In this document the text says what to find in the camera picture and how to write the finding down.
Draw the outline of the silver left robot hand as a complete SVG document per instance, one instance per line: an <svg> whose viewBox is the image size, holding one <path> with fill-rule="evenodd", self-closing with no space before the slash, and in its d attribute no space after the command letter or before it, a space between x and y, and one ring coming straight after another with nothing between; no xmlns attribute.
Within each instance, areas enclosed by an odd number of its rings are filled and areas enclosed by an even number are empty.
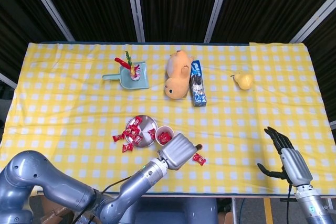
<svg viewBox="0 0 336 224"><path fill-rule="evenodd" d="M201 149L202 144L194 145L187 137L179 133L158 150L158 156L168 169L178 170Z"/></svg>

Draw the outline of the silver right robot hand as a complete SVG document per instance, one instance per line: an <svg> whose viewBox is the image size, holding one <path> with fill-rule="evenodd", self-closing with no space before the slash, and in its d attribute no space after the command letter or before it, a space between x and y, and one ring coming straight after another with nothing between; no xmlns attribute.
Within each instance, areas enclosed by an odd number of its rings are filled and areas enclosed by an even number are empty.
<svg viewBox="0 0 336 224"><path fill-rule="evenodd" d="M313 180L310 170L303 156L293 147L288 137L269 126L264 131L272 139L280 156L282 167L281 172L274 172L267 170L264 165L258 163L257 166L260 171L268 177L286 180L295 187L309 185Z"/></svg>

